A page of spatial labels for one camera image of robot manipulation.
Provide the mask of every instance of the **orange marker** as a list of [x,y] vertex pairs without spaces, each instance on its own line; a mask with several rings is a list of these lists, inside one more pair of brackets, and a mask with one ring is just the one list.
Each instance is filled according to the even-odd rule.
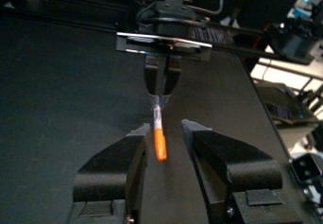
[[158,104],[154,107],[154,142],[157,159],[165,161],[167,160],[167,143],[162,125],[162,111]]

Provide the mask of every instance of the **black surface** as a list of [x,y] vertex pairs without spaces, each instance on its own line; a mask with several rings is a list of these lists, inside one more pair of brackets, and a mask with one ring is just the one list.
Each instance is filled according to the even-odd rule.
[[[115,51],[115,36],[3,18],[0,21],[0,220],[63,223],[76,172],[88,159],[150,122],[145,57]],[[290,206],[310,216],[287,153],[239,59],[182,63],[163,112],[169,160],[150,145],[143,224],[207,223],[181,132],[189,118],[270,154],[283,170]]]

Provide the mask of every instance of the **screw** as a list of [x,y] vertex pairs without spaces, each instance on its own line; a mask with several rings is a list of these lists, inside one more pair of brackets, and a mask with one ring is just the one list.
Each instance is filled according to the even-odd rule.
[[135,219],[127,216],[127,224],[133,224],[133,223],[135,223]]
[[229,215],[230,218],[234,217],[234,215],[235,215],[235,209],[233,207],[229,207],[227,208],[227,215]]

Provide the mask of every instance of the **cable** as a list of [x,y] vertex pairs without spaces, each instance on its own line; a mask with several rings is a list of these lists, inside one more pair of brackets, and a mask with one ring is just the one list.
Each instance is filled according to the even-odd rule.
[[[142,22],[142,20],[143,19],[141,19],[141,15],[145,13],[145,12],[147,12],[154,6],[155,6],[155,4],[157,4],[157,2],[154,1],[145,9],[142,9],[138,13],[137,13],[137,20],[139,21],[139,22]],[[150,26],[153,26],[153,24],[149,24],[149,25],[146,25],[146,24],[141,24],[139,23],[139,26],[143,26],[143,27],[150,27]]]
[[195,6],[189,6],[191,9],[195,10],[195,12],[199,12],[202,14],[209,14],[209,15],[219,15],[222,13],[223,10],[223,0],[219,0],[219,9],[218,10],[210,10],[210,9],[203,9]]
[[269,69],[270,65],[271,65],[271,60],[269,62],[267,68],[266,68],[266,70],[263,72],[263,81],[266,81],[266,73],[267,73],[267,69]]

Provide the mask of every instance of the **black table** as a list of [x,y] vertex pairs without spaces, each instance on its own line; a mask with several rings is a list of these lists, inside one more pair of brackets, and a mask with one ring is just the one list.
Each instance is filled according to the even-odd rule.
[[[0,222],[59,224],[83,164],[151,123],[145,56],[117,52],[114,34],[11,17],[2,18],[0,28]],[[163,112],[165,163],[150,145],[143,224],[207,223],[179,127],[183,118],[277,159],[290,205],[305,223],[317,223],[241,59],[214,52],[210,62],[182,63]]]

